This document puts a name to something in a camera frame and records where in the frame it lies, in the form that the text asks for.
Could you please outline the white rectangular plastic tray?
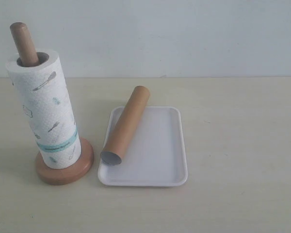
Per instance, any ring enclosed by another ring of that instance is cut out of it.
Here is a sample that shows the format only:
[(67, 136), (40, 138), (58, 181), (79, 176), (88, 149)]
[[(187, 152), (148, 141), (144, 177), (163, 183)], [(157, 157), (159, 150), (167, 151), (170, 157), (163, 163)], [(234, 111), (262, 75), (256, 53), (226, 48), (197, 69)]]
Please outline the white rectangular plastic tray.
[(101, 161), (99, 181), (108, 186), (174, 187), (187, 181), (181, 115), (170, 106), (148, 106), (118, 165)]

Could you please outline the brown cardboard tube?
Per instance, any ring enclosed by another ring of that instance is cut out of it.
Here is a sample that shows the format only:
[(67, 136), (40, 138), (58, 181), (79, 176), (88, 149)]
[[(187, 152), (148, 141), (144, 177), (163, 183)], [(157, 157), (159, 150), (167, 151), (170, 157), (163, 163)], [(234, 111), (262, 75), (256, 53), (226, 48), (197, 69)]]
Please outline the brown cardboard tube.
[(134, 88), (101, 153), (104, 163), (112, 166), (122, 163), (149, 97), (148, 88), (144, 86)]

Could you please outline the printed white paper towel roll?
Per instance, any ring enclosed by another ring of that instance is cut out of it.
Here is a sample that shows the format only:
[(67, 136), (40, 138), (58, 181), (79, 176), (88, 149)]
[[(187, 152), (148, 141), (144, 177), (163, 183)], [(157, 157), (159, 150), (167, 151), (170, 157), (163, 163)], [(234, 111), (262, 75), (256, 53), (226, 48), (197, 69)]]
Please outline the printed white paper towel roll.
[(63, 169), (79, 159), (81, 142), (59, 54), (54, 50), (38, 50), (37, 54), (38, 66), (24, 67), (15, 54), (6, 69), (44, 163)]

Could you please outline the wooden paper towel holder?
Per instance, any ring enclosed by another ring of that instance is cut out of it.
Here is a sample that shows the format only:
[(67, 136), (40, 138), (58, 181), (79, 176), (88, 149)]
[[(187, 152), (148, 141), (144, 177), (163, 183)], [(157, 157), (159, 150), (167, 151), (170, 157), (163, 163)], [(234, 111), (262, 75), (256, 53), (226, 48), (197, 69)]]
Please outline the wooden paper towel holder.
[[(29, 29), (25, 23), (15, 22), (10, 26), (10, 31), (15, 42), (18, 55), (24, 67), (35, 67), (41, 64), (38, 50), (35, 48)], [(48, 167), (40, 151), (35, 159), (35, 170), (39, 178), (51, 185), (63, 185), (74, 182), (84, 176), (94, 162), (94, 150), (88, 140), (79, 136), (81, 142), (81, 155), (71, 166), (63, 169)]]

